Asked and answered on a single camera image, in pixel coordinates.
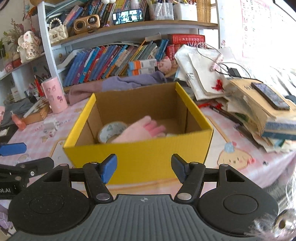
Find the white staples box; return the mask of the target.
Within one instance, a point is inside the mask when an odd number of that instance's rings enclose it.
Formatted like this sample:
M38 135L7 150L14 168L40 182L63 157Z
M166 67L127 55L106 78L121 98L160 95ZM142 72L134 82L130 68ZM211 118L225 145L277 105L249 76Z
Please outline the white staples box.
M55 118L46 118L43 122L45 130L57 130L59 128L59 122Z

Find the pink knitted glove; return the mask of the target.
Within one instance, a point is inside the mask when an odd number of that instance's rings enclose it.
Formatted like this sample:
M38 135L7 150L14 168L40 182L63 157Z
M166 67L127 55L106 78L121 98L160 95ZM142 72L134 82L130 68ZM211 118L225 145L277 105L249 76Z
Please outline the pink knitted glove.
M126 128L121 135L112 140L112 144L140 142L165 136L165 126L159 125L147 115Z

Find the orange pink bottle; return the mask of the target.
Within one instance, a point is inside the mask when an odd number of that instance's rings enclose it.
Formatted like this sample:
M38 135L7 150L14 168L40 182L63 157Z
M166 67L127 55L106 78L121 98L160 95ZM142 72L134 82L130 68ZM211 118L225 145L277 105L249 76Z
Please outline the orange pink bottle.
M19 130L23 131L26 128L25 122L21 118L19 118L15 113L13 113L13 111L11 111L11 119Z

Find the pink checkered tablecloth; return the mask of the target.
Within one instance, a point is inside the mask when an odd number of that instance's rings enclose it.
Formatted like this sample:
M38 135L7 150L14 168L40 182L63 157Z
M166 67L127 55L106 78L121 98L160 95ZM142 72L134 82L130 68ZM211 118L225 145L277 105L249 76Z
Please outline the pink checkered tablecloth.
M198 201L169 194L92 201L83 166L59 165L12 199L11 240L294 240L295 210L279 212L232 166L247 161L227 144L219 167L206 167Z

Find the grey clothing pile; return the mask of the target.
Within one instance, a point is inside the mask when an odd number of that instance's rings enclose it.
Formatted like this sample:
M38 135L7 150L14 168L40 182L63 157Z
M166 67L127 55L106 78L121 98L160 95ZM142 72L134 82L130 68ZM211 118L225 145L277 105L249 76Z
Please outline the grey clothing pile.
M7 105L3 120L1 121L1 127L9 126L14 123L11 119L11 111L21 118L32 106L33 103L31 103L28 98Z

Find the small white plug box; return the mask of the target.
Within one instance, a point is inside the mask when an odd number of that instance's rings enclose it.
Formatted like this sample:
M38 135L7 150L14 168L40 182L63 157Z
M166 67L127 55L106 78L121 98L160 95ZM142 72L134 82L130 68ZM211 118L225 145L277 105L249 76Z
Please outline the small white plug box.
M44 135L41 137L42 142L45 143L49 138L53 138L56 134L56 129L44 130Z

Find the yellow tape roll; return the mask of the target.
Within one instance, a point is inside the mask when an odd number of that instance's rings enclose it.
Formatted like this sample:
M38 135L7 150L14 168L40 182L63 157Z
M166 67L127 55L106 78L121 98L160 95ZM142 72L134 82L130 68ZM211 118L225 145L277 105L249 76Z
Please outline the yellow tape roll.
M121 135L122 132L128 127L122 121L114 121L104 125L98 132L97 139L100 143L106 144L111 142L112 139Z

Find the wooden chess board box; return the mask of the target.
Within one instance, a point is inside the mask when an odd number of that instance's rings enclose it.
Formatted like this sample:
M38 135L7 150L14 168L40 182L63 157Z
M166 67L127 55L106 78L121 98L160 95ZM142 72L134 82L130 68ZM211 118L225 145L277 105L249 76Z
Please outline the wooden chess board box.
M52 112L45 97L41 97L24 115L26 125L43 121Z

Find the yellow cardboard box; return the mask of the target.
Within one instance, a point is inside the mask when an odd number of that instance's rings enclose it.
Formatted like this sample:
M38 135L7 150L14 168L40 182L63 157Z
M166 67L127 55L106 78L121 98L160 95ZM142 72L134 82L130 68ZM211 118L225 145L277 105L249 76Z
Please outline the yellow cardboard box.
M171 179L171 156L204 163L213 128L176 82L94 93L64 151L74 167L117 156L112 185Z

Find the pink cylindrical container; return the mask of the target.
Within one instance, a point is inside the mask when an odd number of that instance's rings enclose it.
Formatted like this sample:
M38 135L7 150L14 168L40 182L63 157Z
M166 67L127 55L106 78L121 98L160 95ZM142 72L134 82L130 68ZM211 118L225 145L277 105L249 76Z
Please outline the pink cylindrical container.
M63 89L57 77L42 82L41 86L54 114L61 113L68 107Z

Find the pink purple cloth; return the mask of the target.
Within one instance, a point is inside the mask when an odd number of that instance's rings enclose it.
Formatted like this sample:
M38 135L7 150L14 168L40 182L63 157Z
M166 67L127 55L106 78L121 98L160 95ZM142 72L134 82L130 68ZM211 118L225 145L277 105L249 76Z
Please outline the pink purple cloth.
M156 71L152 74L141 74L128 77L112 76L102 81L94 80L73 85L69 92L65 94L65 98L68 104L74 105L90 97L93 93L130 90L149 85L163 84L166 82L167 79L165 78L165 75L160 71Z

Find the stack of notebooks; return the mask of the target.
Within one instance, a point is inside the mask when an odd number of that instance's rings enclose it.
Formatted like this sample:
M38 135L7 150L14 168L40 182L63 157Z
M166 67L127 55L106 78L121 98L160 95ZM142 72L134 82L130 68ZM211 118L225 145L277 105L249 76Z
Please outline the stack of notebooks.
M230 93L226 99L226 111L240 119L242 125L267 152L295 151L295 103L275 91L290 110L274 109L252 86L261 81L227 78Z

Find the white embroidered cloth bag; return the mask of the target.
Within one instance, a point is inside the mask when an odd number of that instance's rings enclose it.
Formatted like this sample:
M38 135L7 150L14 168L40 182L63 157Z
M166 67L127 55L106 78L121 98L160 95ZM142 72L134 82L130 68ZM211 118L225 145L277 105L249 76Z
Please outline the white embroidered cloth bag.
M223 55L205 43L182 45L175 54L180 72L196 100L215 99L230 93L230 82L222 74Z

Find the rabbit figurine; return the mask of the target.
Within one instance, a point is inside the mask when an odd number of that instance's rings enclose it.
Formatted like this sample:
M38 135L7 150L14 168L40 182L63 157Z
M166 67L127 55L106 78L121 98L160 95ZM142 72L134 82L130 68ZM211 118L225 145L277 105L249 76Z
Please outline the rabbit figurine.
M42 41L32 31L27 31L18 38L17 51L22 64L36 59L43 53L41 43Z

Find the orange white box lower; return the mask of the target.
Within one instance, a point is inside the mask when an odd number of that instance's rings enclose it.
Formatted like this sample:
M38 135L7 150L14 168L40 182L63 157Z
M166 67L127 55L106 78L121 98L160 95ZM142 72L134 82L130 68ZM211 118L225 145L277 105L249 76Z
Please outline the orange white box lower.
M135 70L127 70L128 76L137 76L142 74L152 74L155 73L155 68L144 68L144 69L135 69Z

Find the orange white box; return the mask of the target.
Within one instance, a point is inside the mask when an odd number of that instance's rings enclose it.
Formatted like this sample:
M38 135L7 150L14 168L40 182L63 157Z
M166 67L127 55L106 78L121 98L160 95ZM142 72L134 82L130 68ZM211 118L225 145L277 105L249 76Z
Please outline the orange white box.
M128 63L129 70L138 70L144 68L154 68L157 66L156 59L135 60Z
M137 76L142 74L152 74L155 73L155 68L144 68L144 69L135 69L135 70L127 70L128 76Z

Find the smartphone on book stack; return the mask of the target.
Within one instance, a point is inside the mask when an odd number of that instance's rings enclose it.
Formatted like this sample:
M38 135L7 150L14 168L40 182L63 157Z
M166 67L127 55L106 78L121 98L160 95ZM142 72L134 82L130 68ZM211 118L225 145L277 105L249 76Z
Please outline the smartphone on book stack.
M276 110L290 110L290 106L269 86L252 82L251 86Z

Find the pink pig plush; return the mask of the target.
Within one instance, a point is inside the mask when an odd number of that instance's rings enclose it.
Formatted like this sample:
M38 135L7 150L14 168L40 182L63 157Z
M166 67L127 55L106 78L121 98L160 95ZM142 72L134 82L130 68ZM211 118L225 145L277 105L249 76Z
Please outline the pink pig plush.
M171 71L172 64L168 56L165 56L161 61L157 63L157 69L163 74L168 74Z

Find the row of leaning books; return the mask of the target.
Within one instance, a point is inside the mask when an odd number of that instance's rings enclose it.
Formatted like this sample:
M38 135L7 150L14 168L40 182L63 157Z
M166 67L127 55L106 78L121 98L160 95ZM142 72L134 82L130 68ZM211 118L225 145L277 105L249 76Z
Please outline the row of leaning books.
M144 41L142 44L113 43L91 49L72 51L64 60L67 70L62 80L63 87L103 80L112 76L128 76L128 63L135 60L156 59L165 56L168 39Z

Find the orange white box upper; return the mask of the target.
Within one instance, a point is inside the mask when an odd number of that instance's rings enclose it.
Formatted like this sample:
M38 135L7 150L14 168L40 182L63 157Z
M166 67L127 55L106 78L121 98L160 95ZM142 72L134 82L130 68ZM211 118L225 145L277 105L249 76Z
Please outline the orange white box upper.
M144 68L154 68L157 66L156 59L135 60L128 63L129 70L138 70Z

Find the white pearl handbag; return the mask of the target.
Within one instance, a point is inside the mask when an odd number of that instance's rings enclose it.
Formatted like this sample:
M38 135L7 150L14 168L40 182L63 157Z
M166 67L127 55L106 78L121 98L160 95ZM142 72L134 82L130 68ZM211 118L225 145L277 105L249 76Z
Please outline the white pearl handbag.
M54 22L57 22L58 25L54 28L52 28L52 24ZM50 43L54 44L56 42L60 42L62 40L65 40L69 37L67 27L61 22L59 18L53 18L49 23L49 39Z

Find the red thick dictionary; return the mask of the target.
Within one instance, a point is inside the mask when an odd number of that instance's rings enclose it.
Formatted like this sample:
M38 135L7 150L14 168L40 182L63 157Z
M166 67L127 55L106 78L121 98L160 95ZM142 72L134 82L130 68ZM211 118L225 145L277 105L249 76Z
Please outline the red thick dictionary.
M168 39L171 44L191 44L196 45L198 43L205 42L204 35L197 34L169 34Z

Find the wooden retro radio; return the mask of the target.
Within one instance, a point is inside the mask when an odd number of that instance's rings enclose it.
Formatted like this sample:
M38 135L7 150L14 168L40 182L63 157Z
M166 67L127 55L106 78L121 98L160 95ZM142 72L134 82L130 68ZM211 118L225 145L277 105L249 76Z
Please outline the wooden retro radio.
M91 33L100 28L100 18L98 15L89 15L78 18L73 24L76 35L81 33Z

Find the smartphone on shelf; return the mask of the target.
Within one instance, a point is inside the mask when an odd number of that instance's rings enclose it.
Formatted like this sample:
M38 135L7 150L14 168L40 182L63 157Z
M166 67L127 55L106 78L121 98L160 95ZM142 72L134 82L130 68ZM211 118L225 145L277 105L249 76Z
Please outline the smartphone on shelf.
M113 13L112 20L114 25L134 23L144 21L142 9L132 9Z

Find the white pen holder box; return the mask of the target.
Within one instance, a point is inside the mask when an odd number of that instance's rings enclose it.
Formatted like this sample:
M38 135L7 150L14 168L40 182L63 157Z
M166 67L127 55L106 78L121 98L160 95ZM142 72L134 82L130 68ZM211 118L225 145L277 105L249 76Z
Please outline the white pen holder box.
M182 21L198 21L197 7L194 4L174 4L174 19Z

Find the clear pen holder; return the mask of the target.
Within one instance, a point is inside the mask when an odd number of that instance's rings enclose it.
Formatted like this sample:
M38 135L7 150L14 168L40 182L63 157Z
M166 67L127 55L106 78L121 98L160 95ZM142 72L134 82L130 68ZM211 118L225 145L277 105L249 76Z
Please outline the clear pen holder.
M155 1L149 4L149 16L152 21L174 20L173 3L170 1Z

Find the white bookshelf frame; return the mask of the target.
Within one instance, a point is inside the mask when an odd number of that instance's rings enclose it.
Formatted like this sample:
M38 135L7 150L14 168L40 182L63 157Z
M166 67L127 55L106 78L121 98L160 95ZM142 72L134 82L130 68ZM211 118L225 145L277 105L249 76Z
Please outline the white bookshelf frame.
M61 83L63 82L62 78L64 78L66 71L58 70L57 65L66 58L66 55L70 54L70 52L75 49L90 48L115 42L133 41L135 43L140 43L145 37L158 33L162 36L174 33L202 34L204 29L218 30L218 40L220 40L219 23L188 20L153 20L104 27L95 30L93 33L82 33L51 45L47 29L48 24L46 22L47 12L65 4L68 6L74 6L74 4L78 4L78 2L79 1L63 1L58 4L51 4L41 1L35 10L37 14L32 17L33 24L36 25L37 33L41 36L45 51L45 57L41 57L40 61L39 59L33 60L33 63L37 64L37 70L39 73L42 66L37 62L39 61L40 63L43 63L46 58L51 77L57 76ZM1 14L1 34L4 25L8 26L12 19L16 21L23 16L18 10L20 6L23 6L23 1L10 1L8 6L4 8L4 11L2 11ZM19 66L21 70L13 70L12 73L7 73L6 76L1 76L1 104L3 104L7 95L11 94L12 87L16 86L20 92L25 91L25 87L29 84L29 80L34 78L32 64L29 64L29 67L26 65L27 63L24 67Z

